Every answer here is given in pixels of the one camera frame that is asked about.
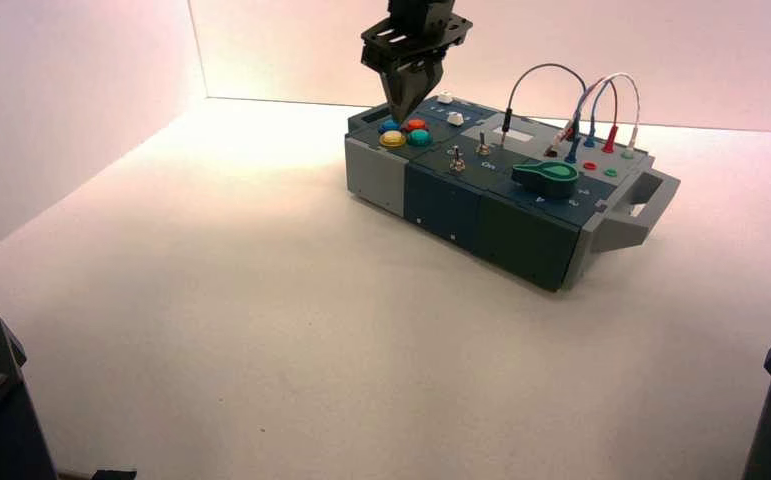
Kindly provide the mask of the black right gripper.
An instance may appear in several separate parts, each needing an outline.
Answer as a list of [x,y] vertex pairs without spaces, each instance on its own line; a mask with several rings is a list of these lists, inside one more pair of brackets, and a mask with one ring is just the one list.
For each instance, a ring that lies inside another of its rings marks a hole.
[[443,76],[441,61],[418,60],[443,58],[473,28],[472,21],[453,11],[454,4],[391,0],[388,16],[361,34],[361,63],[380,73],[391,117],[398,123],[408,119]]

